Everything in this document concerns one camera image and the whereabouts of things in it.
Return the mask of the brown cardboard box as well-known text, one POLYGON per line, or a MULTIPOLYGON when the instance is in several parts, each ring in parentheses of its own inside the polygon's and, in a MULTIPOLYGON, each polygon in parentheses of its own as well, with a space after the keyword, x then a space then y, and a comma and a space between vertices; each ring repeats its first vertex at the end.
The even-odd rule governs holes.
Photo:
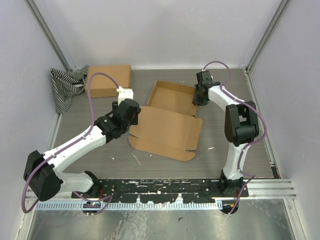
MULTIPOLYGON (((131 88, 131 65, 100 65, 88 68, 86 81, 95 73, 104 73, 112 77, 116 83, 124 88, 131 88)), ((91 98, 116 97, 118 95, 116 85, 108 77, 95 75, 90 84, 91 98)))

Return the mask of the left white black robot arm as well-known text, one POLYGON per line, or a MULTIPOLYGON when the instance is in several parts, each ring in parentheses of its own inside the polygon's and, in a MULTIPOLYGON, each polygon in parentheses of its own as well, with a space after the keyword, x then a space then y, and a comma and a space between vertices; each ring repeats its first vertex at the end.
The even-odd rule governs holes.
POLYGON ((64 170, 90 151, 125 134, 131 125, 137 125, 140 112, 138 102, 126 98, 68 142, 44 153, 37 150, 30 153, 23 178, 37 199, 44 202, 66 192, 77 192, 91 199, 99 197, 102 184, 92 172, 65 173, 64 170))

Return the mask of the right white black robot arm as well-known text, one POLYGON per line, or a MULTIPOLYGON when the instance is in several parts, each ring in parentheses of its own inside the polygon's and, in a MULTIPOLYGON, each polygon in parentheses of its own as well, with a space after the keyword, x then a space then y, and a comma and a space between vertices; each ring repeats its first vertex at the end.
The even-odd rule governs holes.
POLYGON ((208 70, 198 72, 196 78, 192 103, 206 106, 213 102, 225 113, 224 134, 229 146, 218 189, 223 196, 229 198, 242 187, 247 152, 250 143, 253 143, 260 133, 256 104, 237 98, 220 82, 214 82, 208 70))

